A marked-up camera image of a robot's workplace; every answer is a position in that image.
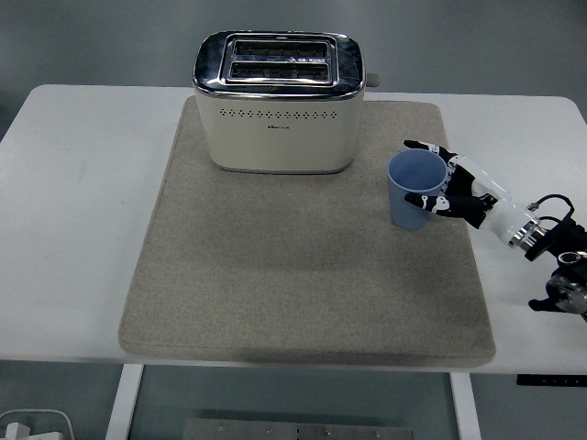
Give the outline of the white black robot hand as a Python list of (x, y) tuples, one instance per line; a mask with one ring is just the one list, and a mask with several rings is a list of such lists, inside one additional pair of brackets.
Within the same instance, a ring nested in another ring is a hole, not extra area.
[(476, 229), (495, 233), (511, 248), (529, 250), (546, 235), (540, 220), (515, 205), (511, 193), (468, 157), (423, 141), (406, 140), (404, 145), (439, 156), (448, 170), (440, 194), (410, 192), (404, 197), (408, 203), (435, 215), (462, 218)]

